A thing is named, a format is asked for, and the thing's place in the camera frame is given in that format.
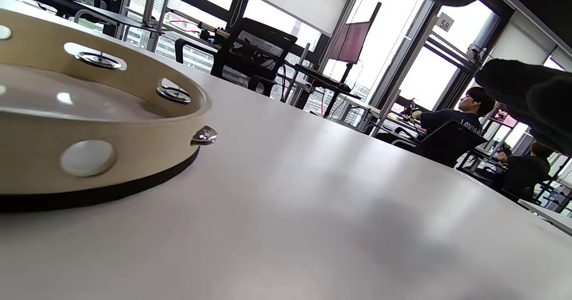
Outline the person's left hand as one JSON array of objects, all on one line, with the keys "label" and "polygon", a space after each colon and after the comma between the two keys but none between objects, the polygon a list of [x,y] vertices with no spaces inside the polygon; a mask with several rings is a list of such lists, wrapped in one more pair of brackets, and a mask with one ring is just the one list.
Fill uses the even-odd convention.
[{"label": "person's left hand", "polygon": [[[433,0],[461,7],[475,0]],[[572,152],[571,74],[519,60],[493,58],[476,73],[475,81],[507,112],[529,125],[536,141],[564,155]]]}]

